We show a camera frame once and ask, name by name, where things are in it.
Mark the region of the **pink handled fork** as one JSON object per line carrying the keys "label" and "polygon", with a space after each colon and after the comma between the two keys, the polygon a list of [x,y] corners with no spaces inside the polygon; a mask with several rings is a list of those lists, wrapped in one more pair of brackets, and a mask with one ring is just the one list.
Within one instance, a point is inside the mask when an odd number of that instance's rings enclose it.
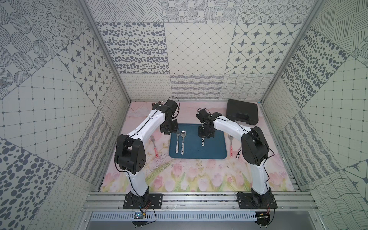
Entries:
{"label": "pink handled fork", "polygon": [[157,147],[156,147],[156,144],[155,144],[155,137],[153,135],[151,135],[150,139],[151,139],[151,142],[154,146],[155,156],[156,156],[156,158],[159,158],[159,153],[158,153],[158,150],[157,150]]}

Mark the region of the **white handled fork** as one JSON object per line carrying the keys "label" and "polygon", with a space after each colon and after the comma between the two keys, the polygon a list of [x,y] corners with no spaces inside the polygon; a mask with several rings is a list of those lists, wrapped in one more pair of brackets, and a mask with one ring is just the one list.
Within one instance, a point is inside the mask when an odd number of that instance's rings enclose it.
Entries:
{"label": "white handled fork", "polygon": [[179,137],[180,137],[180,133],[177,131],[176,132],[176,147],[175,147],[176,154],[179,152]]}

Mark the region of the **pink handled spoon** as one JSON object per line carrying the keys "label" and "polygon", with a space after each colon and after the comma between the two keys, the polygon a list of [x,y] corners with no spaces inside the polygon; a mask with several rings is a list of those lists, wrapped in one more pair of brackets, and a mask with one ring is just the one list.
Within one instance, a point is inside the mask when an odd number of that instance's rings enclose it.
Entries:
{"label": "pink handled spoon", "polygon": [[228,138],[230,140],[230,157],[233,157],[233,144],[232,144],[232,141],[233,141],[234,137],[231,136],[231,135],[228,135]]}

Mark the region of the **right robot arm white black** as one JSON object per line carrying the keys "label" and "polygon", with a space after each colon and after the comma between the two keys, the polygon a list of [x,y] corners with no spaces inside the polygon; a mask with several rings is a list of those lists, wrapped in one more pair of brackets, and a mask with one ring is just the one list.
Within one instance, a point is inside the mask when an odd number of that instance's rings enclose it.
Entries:
{"label": "right robot arm white black", "polygon": [[260,207],[269,198],[272,198],[272,190],[268,183],[270,177],[265,168],[265,163],[269,158],[268,153],[271,149],[261,128],[242,126],[218,112],[211,114],[205,108],[199,108],[196,117],[201,122],[198,129],[199,137],[209,139],[214,137],[215,132],[219,130],[241,142],[242,155],[251,166],[253,180],[251,201],[253,205]]}

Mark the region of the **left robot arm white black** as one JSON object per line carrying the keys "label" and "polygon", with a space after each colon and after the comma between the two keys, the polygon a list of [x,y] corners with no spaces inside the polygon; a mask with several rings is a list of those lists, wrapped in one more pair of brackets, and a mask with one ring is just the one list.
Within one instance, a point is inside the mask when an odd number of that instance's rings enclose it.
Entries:
{"label": "left robot arm white black", "polygon": [[120,173],[126,173],[131,189],[129,197],[145,207],[149,203],[149,186],[145,176],[141,173],[147,156],[145,143],[156,129],[165,135],[178,131],[176,118],[180,112],[180,101],[177,97],[169,97],[166,103],[152,105],[152,110],[144,121],[128,134],[121,134],[117,138],[114,166]]}

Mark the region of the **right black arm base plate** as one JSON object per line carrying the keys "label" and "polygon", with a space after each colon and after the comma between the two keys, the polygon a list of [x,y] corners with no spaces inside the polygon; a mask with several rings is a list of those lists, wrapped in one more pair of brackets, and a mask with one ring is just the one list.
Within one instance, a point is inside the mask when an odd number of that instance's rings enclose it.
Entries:
{"label": "right black arm base plate", "polygon": [[273,194],[266,193],[263,195],[249,194],[238,192],[236,194],[238,205],[240,209],[277,209]]}

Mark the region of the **white handled spoon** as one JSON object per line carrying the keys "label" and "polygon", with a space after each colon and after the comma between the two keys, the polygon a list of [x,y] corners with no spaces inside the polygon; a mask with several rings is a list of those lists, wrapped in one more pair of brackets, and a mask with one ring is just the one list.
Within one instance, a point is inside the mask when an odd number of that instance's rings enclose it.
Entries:
{"label": "white handled spoon", "polygon": [[181,146],[181,155],[184,155],[184,149],[185,149],[185,137],[186,137],[186,131],[182,130],[181,131],[181,137],[182,137],[182,146]]}

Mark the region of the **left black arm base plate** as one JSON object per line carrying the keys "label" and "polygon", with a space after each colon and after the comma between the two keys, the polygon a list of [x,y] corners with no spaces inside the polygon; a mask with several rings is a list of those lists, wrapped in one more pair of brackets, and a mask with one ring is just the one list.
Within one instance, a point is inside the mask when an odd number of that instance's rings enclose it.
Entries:
{"label": "left black arm base plate", "polygon": [[161,209],[163,194],[146,193],[143,196],[137,196],[129,192],[125,196],[123,209]]}

